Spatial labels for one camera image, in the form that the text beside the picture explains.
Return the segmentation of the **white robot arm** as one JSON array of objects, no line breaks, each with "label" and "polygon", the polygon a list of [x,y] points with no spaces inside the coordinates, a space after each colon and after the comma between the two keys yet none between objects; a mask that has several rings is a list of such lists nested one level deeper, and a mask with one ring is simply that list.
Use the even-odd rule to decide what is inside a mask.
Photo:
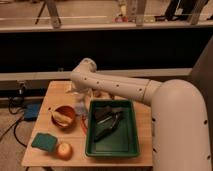
[{"label": "white robot arm", "polygon": [[102,90],[151,107],[153,171],[213,171],[207,107],[202,93],[180,79],[159,82],[102,75],[83,59],[70,73],[72,89]]}]

